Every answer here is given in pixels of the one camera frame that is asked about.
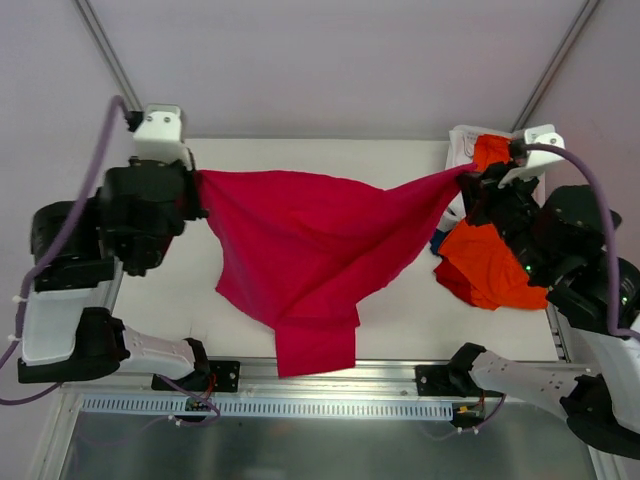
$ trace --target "magenta fabric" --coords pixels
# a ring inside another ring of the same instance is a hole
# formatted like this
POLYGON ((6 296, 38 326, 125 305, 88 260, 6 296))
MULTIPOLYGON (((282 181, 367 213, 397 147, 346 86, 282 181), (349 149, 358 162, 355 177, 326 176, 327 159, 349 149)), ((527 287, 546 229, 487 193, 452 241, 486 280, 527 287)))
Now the magenta fabric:
POLYGON ((455 177, 473 168, 391 190, 301 172, 200 171, 224 256, 216 290, 275 330, 280 376, 353 367, 356 303, 416 258, 458 193, 455 177))

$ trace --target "wire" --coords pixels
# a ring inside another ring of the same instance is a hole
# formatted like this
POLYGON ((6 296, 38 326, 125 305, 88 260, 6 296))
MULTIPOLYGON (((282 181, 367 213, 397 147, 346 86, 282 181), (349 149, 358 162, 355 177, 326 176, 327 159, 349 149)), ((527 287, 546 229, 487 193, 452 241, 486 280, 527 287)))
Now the wire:
POLYGON ((216 376, 215 373, 212 373, 211 375, 209 375, 209 387, 204 392, 205 393, 204 398, 206 400, 209 400, 209 398, 211 398, 211 394, 213 393, 213 386, 216 384, 217 381, 218 381, 218 377, 216 376))
MULTIPOLYGON (((78 192, 78 197, 76 198, 76 201, 73 203, 73 206, 69 211, 69 215, 65 219, 64 223, 62 224, 62 228, 53 239, 53 242, 51 242, 51 245, 49 246, 45 254, 42 256, 42 258, 40 258, 40 260, 38 260, 38 262, 36 262, 35 266, 31 268, 31 270, 29 270, 22 279, 22 284, 20 286, 20 298, 18 299, 18 309, 16 310, 15 316, 15 333, 12 337, 13 339, 11 340, 9 348, 7 348, 2 357, 0 357, 0 370, 4 368, 11 355, 13 355, 13 353, 16 351, 16 348, 18 347, 18 344, 22 339, 25 313, 27 310, 27 298, 29 297, 31 285, 33 284, 34 279, 40 273, 42 273, 42 271, 47 268, 49 264, 60 253, 60 250, 62 250, 62 248, 67 243, 67 240, 69 239, 71 233, 78 223, 78 220, 80 219, 80 216, 82 215, 82 211, 84 210, 87 199, 89 197, 89 192, 93 189, 98 177, 98 173, 100 172, 100 167, 104 163, 104 158, 107 153, 107 147, 109 145, 109 140, 111 139, 111 134, 113 133, 113 127, 115 125, 116 113, 118 112, 118 109, 124 112, 125 117, 129 115, 127 107, 124 103, 124 99, 121 96, 116 95, 112 97, 111 101, 109 102, 109 107, 102 124, 102 130, 100 132, 100 136, 98 137, 98 143, 94 148, 93 157, 91 158, 91 162, 89 163, 89 167, 87 168, 82 186, 80 187, 80 191, 78 192)), ((0 405, 24 405, 26 403, 30 403, 44 397, 45 395, 53 392, 60 385, 62 385, 62 383, 56 383, 54 385, 51 385, 50 387, 47 387, 40 393, 36 393, 35 395, 20 398, 17 400, 7 400, 0 398, 0 405)))
POLYGON ((214 415, 209 415, 209 416, 207 416, 207 418, 205 420, 203 420, 202 422, 199 422, 199 423, 195 423, 195 422, 179 423, 180 422, 180 420, 179 420, 178 421, 178 426, 182 425, 182 426, 185 426, 185 427, 204 427, 206 425, 210 425, 210 424, 216 422, 220 418, 220 409, 218 409, 218 407, 216 407, 213 403, 211 403, 211 401, 208 398, 201 397, 201 396, 199 396, 199 395, 197 395, 197 394, 195 394, 193 392, 185 390, 180 385, 178 385, 176 382, 174 382, 173 380, 171 380, 168 377, 165 377, 164 375, 158 375, 158 377, 160 377, 164 383, 169 385, 174 390, 182 393, 183 395, 191 397, 194 400, 206 405, 209 408, 209 411, 212 411, 212 412, 215 413, 215 416, 214 415))
POLYGON ((587 165, 574 153, 555 145, 531 144, 525 145, 525 150, 541 150, 544 152, 555 153, 568 162, 572 163, 582 175, 587 179, 591 189, 595 193, 598 211, 600 212, 600 221, 604 230, 604 240, 607 247, 607 330, 614 337, 633 337, 640 342, 640 333, 628 328, 618 328, 620 314, 620 271, 618 269, 618 251, 615 241, 615 227, 613 219, 607 204, 607 198, 604 194, 602 185, 596 178, 595 174, 587 167, 587 165))
POLYGON ((467 407, 466 405, 464 405, 464 407, 466 407, 465 410, 467 412, 469 412, 474 408, 480 407, 480 411, 484 412, 484 409, 485 409, 485 397, 486 397, 486 392, 483 390, 482 393, 480 394, 480 399, 478 400, 478 403, 476 403, 474 405, 471 405, 470 407, 467 407))
POLYGON ((453 430, 452 432, 449 432, 445 435, 442 435, 440 437, 436 437, 435 435, 432 435, 431 433, 427 432, 424 429, 424 425, 423 422, 420 422, 420 431, 424 434, 425 437, 427 437, 430 440, 433 440, 435 442, 442 442, 444 440, 447 440, 455 435, 461 435, 463 433, 480 433, 480 430, 483 429, 489 422, 491 422, 491 420, 493 420, 495 418, 495 416, 498 414, 498 412, 502 409, 502 407, 504 406, 505 400, 507 399, 506 395, 502 395, 502 397, 500 398, 500 401, 498 402, 498 405, 496 405, 496 408, 493 409, 493 411, 487 415, 485 417, 485 419, 480 422, 478 425, 476 425, 475 427, 471 427, 471 428, 457 428, 456 430, 453 430))

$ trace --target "glass panel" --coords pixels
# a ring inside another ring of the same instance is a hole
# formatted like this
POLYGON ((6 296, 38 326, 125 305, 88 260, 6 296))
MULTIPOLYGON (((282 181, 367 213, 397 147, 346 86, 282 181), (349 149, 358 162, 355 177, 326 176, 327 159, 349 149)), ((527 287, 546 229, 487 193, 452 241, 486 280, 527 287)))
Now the glass panel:
POLYGON ((595 480, 586 447, 559 420, 507 404, 479 435, 448 423, 222 418, 176 428, 153 417, 81 414, 66 480, 595 480), (118 443, 96 447, 80 437, 118 443))

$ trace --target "crumpled fabric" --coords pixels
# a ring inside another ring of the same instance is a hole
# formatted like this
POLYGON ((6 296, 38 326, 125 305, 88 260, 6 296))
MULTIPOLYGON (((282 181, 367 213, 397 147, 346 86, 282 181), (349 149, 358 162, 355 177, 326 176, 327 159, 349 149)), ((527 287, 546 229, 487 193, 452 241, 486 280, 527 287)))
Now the crumpled fabric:
MULTIPOLYGON (((508 162, 508 142, 495 135, 478 137, 473 157, 477 171, 508 162)), ((471 305, 487 310, 547 307, 547 291, 527 285, 529 277, 491 224, 472 227, 462 220, 444 239, 438 254, 444 258, 434 270, 436 280, 471 305)))
POLYGON ((455 177, 471 170, 390 190, 302 172, 200 171, 223 250, 216 290, 274 329, 280 376, 353 367, 357 302, 417 257, 459 191, 455 177))

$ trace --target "white tabletop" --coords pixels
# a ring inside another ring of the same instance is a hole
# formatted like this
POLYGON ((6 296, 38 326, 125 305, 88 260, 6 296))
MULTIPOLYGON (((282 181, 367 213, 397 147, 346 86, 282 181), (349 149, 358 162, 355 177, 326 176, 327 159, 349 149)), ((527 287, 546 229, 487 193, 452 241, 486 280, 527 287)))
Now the white tabletop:
MULTIPOLYGON (((391 188, 444 167, 447 142, 190 140, 199 169, 299 170, 391 188)), ((387 288, 358 304, 358 359, 430 359, 479 343, 514 360, 558 359, 544 311, 491 312, 458 300, 435 281, 439 259, 425 250, 387 288)), ((125 324, 167 339, 194 337, 210 356, 275 357, 273 331, 215 292, 220 244, 205 221, 173 240, 163 264, 126 277, 114 310, 125 324)))

